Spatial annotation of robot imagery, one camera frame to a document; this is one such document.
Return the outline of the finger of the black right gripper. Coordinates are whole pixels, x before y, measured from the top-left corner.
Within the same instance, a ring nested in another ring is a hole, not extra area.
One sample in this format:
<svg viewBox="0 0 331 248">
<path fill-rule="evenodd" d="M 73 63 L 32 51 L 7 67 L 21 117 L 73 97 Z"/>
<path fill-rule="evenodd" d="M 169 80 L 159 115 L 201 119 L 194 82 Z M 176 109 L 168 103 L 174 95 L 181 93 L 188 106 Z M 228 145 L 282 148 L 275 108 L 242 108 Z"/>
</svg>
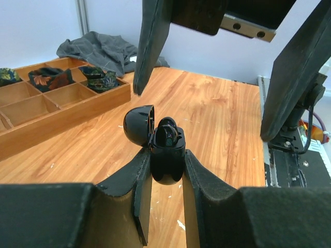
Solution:
<svg viewBox="0 0 331 248">
<path fill-rule="evenodd" d="M 142 24 L 138 46 L 133 92 L 140 96 L 167 40 L 173 2 L 156 0 L 142 2 Z"/>
<path fill-rule="evenodd" d="M 261 123 L 263 141 L 278 134 L 329 58 L 330 1 L 322 0 L 274 61 Z"/>
</svg>

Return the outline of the black earbud case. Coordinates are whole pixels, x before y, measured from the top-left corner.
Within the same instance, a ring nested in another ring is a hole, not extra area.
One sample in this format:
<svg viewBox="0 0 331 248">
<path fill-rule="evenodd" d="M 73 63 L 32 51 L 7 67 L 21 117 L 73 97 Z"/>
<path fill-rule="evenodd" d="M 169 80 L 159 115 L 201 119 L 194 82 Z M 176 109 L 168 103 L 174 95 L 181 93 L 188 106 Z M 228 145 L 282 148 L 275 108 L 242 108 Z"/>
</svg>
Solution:
<svg viewBox="0 0 331 248">
<path fill-rule="evenodd" d="M 147 148 L 151 153 L 150 168 L 155 181 L 172 185 L 180 181 L 184 172 L 186 141 L 184 130 L 178 128 L 175 147 L 160 147 L 156 144 L 155 108 L 139 106 L 127 112 L 123 120 L 124 133 L 134 144 Z"/>
</svg>

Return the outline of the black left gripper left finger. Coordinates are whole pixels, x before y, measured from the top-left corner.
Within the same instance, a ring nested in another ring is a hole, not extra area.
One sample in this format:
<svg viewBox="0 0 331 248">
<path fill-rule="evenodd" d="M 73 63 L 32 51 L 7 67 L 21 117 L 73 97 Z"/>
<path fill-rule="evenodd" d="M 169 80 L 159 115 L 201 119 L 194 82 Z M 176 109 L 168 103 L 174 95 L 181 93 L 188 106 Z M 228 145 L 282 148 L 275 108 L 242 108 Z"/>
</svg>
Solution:
<svg viewBox="0 0 331 248">
<path fill-rule="evenodd" d="M 98 184 L 1 185 L 1 247 L 144 247 L 151 153 Z"/>
</svg>

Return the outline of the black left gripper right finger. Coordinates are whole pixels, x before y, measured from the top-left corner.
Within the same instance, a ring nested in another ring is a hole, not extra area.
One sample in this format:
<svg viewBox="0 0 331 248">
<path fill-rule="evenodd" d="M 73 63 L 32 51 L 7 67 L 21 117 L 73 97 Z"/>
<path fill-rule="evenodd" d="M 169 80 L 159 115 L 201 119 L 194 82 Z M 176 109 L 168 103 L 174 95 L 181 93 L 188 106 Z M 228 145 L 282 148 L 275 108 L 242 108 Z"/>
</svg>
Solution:
<svg viewBox="0 0 331 248">
<path fill-rule="evenodd" d="M 235 189 L 185 152 L 188 247 L 330 247 L 330 189 Z"/>
</svg>

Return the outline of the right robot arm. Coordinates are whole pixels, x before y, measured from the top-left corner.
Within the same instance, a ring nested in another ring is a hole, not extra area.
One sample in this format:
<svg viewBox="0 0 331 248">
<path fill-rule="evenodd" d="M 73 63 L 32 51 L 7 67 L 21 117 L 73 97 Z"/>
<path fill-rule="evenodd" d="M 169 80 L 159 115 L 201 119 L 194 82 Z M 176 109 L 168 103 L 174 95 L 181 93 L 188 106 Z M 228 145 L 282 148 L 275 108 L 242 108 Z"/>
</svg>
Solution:
<svg viewBox="0 0 331 248">
<path fill-rule="evenodd" d="M 143 1 L 133 90 L 141 95 L 164 47 L 171 24 L 214 36 L 225 29 L 268 39 L 293 1 Z M 321 67 L 330 58 L 330 1 L 320 1 L 273 63 L 264 103 L 261 139 L 272 144 L 292 131 L 304 110 L 324 94 Z"/>
</svg>

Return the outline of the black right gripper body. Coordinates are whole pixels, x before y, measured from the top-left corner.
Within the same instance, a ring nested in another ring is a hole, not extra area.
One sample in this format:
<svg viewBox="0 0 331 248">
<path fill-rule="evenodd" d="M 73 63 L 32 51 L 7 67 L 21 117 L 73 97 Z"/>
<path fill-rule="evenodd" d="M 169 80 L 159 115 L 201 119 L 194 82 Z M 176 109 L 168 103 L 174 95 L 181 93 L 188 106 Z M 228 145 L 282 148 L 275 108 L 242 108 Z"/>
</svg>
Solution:
<svg viewBox="0 0 331 248">
<path fill-rule="evenodd" d="M 211 36 L 224 29 L 271 42 L 294 3 L 289 0 L 174 1 L 171 22 Z"/>
</svg>

